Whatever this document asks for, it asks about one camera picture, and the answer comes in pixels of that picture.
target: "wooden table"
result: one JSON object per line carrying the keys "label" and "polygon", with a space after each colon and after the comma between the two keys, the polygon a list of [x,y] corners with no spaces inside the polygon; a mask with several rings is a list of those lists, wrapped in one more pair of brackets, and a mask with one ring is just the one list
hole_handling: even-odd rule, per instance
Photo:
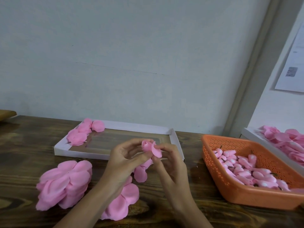
{"label": "wooden table", "polygon": [[[39,177],[60,162],[79,158],[54,156],[53,146],[79,122],[18,116],[0,122],[0,227],[52,227],[69,209],[58,206],[36,211]],[[214,227],[304,227],[304,209],[283,211],[228,203],[217,190],[201,158],[201,134],[177,132],[188,168],[192,195]],[[92,188],[107,161],[91,159]],[[139,201],[120,221],[99,220],[96,227],[178,227],[159,178],[148,169],[148,180],[136,183]]]}

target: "cardboard box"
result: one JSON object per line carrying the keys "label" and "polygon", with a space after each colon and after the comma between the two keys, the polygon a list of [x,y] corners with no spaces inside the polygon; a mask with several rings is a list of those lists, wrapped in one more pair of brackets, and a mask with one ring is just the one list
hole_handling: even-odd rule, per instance
{"label": "cardboard box", "polygon": [[171,143],[176,145],[184,160],[183,151],[173,128],[126,122],[103,122],[106,129],[103,132],[93,131],[90,133],[87,142],[83,145],[70,145],[66,135],[54,146],[55,155],[109,160],[112,148],[124,141],[139,137],[153,139],[157,144]]}

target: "white wall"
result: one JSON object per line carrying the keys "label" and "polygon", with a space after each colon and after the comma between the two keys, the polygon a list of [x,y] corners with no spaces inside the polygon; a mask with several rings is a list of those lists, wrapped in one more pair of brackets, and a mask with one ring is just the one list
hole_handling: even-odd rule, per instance
{"label": "white wall", "polygon": [[0,108],[220,134],[269,0],[0,0]]}
{"label": "white wall", "polygon": [[[295,36],[293,25],[297,20],[298,13],[302,11],[302,4],[303,0],[281,1],[272,22],[272,26],[270,27],[268,35],[265,39],[263,49],[256,62],[252,77],[246,87],[246,91],[243,95],[241,104],[230,129],[229,136],[239,137],[241,130],[248,126],[258,128],[265,124],[272,124],[275,126],[283,121],[289,123],[288,121],[290,117],[288,116],[285,118],[285,114],[281,114],[283,109],[279,109],[279,111],[277,110],[283,106],[283,104],[289,105],[289,100],[287,99],[289,96],[296,94],[283,93],[283,95],[286,97],[283,97],[283,101],[281,99],[282,92],[278,93],[276,90],[273,90],[271,85],[274,83],[276,79],[275,77],[278,75],[280,64],[282,64],[282,66],[284,65],[283,59],[287,55],[287,51],[293,40],[291,34],[294,34],[293,36]],[[257,107],[258,103],[260,103],[259,100],[262,94],[264,96],[274,94],[280,97],[271,99],[271,101],[263,104],[263,107],[261,107],[260,104],[259,107]]]}
{"label": "white wall", "polygon": [[299,11],[280,57],[271,73],[248,126],[276,126],[279,130],[297,129],[304,133],[304,93],[275,90],[295,35],[304,21],[304,4]]}

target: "white cardboard tray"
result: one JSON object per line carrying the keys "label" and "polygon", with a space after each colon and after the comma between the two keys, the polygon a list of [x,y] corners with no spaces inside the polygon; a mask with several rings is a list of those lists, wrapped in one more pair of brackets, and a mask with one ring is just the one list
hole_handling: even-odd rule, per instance
{"label": "white cardboard tray", "polygon": [[[169,135],[171,144],[177,146],[178,151],[184,160],[184,154],[181,149],[179,140],[173,128],[163,127],[163,126],[150,126],[144,124],[135,124],[127,122],[113,122],[113,121],[103,121],[106,129],[113,130],[126,130],[133,132],[141,133],[155,133],[155,134],[166,134]],[[97,154],[97,153],[86,153],[69,150],[72,146],[67,141],[67,135],[61,139],[54,146],[54,154],[57,156],[66,156],[66,157],[80,157],[80,158],[92,158],[92,159],[102,159],[109,160],[108,154]]]}
{"label": "white cardboard tray", "polygon": [[260,143],[262,146],[272,152],[275,156],[281,159],[286,165],[290,166],[304,177],[304,167],[289,159],[289,157],[287,157],[282,151],[274,147],[269,141],[265,140],[262,136],[257,134],[256,130],[257,129],[251,127],[243,128],[242,135],[251,141]]}

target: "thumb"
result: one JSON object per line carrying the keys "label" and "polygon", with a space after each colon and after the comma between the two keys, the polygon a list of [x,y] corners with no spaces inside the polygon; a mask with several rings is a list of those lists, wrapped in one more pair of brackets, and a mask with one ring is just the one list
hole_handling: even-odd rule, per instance
{"label": "thumb", "polygon": [[130,169],[134,170],[141,164],[144,164],[153,156],[152,152],[143,152],[130,159]]}
{"label": "thumb", "polygon": [[169,182],[171,182],[172,179],[169,176],[168,172],[166,171],[160,158],[153,156],[152,161],[153,161],[154,167],[159,175],[162,185],[168,184]]}

